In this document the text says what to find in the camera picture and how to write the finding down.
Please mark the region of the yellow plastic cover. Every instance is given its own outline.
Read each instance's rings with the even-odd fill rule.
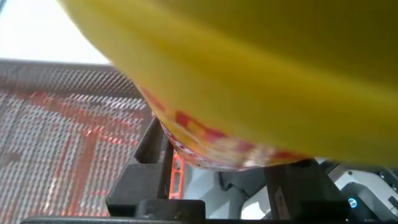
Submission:
[[[60,2],[198,166],[396,165],[398,1]]]

